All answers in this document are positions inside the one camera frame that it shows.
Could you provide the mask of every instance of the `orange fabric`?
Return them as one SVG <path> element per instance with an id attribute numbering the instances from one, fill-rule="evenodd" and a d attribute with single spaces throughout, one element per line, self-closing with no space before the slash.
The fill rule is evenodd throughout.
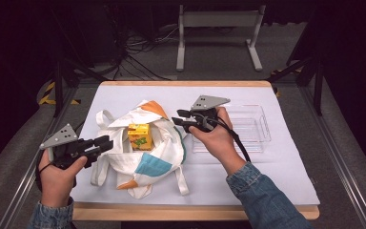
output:
<path id="1" fill-rule="evenodd" d="M 123 183 L 122 185 L 119 185 L 117 187 L 117 189 L 130 189 L 130 188 L 136 188 L 136 187 L 138 187 L 138 184 L 136 183 L 135 180 L 132 179 L 127 183 Z"/>
<path id="2" fill-rule="evenodd" d="M 165 111 L 163 111 L 163 108 L 153 100 L 142 105 L 141 108 L 142 110 L 161 115 L 162 117 L 168 119 L 168 116 L 166 115 Z"/>

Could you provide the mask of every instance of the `wrist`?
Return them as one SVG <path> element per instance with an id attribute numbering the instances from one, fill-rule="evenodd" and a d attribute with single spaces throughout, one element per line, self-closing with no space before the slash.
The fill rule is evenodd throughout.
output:
<path id="1" fill-rule="evenodd" d="M 43 192 L 41 204 L 51 208 L 67 207 L 69 205 L 70 195 L 59 197 L 58 195 L 47 195 Z"/>
<path id="2" fill-rule="evenodd" d="M 226 154 L 218 160 L 224 166 L 224 169 L 227 172 L 228 176 L 234 174 L 246 164 L 246 160 L 240 157 L 240 155 L 236 151 L 230 154 Z"/>

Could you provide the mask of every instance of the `gray gripper mount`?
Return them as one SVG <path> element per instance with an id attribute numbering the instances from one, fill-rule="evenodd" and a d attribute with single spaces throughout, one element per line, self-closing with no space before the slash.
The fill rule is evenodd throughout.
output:
<path id="1" fill-rule="evenodd" d="M 52 135 L 49 139 L 40 145 L 40 150 L 49 150 L 49 161 L 53 162 L 54 155 L 52 147 L 64 145 L 73 141 L 78 140 L 78 135 L 73 130 L 72 126 L 68 123 L 65 127 L 59 130 L 57 133 Z"/>
<path id="2" fill-rule="evenodd" d="M 192 111 L 206 111 L 219 105 L 229 103 L 230 101 L 231 99 L 229 98 L 201 95 L 192 105 Z"/>

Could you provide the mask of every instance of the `person's right hand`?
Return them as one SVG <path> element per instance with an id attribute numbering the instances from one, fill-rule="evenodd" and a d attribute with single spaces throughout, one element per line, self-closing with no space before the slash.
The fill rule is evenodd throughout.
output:
<path id="1" fill-rule="evenodd" d="M 41 204 L 52 208 L 66 207 L 73 187 L 73 179 L 87 161 L 85 156 L 81 156 L 66 170 L 54 165 L 44 169 L 40 174 L 43 187 Z M 39 170 L 48 164 L 50 164 L 49 152 L 45 150 L 38 166 Z"/>
<path id="2" fill-rule="evenodd" d="M 227 110 L 224 107 L 217 107 L 217 116 L 222 118 L 230 129 L 233 124 L 229 118 Z M 215 156 L 224 166 L 228 175 L 233 174 L 240 169 L 246 161 L 240 157 L 234 148 L 234 139 L 228 131 L 217 125 L 211 132 L 202 132 L 199 129 L 191 126 L 189 131 L 204 143 L 207 150 Z"/>

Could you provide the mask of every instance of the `white tote bag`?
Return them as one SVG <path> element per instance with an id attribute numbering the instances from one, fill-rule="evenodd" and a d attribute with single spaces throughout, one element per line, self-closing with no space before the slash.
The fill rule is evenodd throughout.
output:
<path id="1" fill-rule="evenodd" d="M 183 176 L 186 157 L 182 134 L 176 129 L 162 107 L 155 101 L 143 101 L 124 116 L 114 119 L 109 111 L 96 114 L 100 127 L 98 136 L 108 135 L 113 148 L 103 153 L 93 164 L 91 184 L 103 185 L 109 166 L 117 172 L 117 189 L 127 189 L 133 198 L 143 198 L 153 184 L 175 172 L 181 195 L 189 194 Z M 150 152 L 135 152 L 128 138 L 129 124 L 150 124 L 153 148 Z"/>

